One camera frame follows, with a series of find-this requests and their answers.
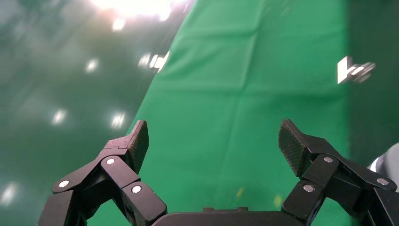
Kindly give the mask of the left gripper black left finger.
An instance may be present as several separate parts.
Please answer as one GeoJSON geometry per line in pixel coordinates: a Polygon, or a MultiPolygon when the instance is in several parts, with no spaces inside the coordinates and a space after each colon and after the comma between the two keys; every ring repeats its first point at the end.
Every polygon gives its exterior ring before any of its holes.
{"type": "Polygon", "coordinates": [[[145,121],[108,141],[93,161],[53,184],[38,225],[85,226],[109,200],[133,226],[150,226],[166,215],[166,204],[139,177],[148,146],[145,121]]]}

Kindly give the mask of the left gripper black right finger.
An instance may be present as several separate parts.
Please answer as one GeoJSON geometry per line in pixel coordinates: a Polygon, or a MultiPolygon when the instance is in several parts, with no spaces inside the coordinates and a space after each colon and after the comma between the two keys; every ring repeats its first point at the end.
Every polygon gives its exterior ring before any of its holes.
{"type": "Polygon", "coordinates": [[[325,139],[302,133],[289,119],[281,124],[278,145],[299,179],[281,206],[284,213],[309,226],[329,198],[363,226],[398,225],[393,180],[345,159],[325,139]]]}

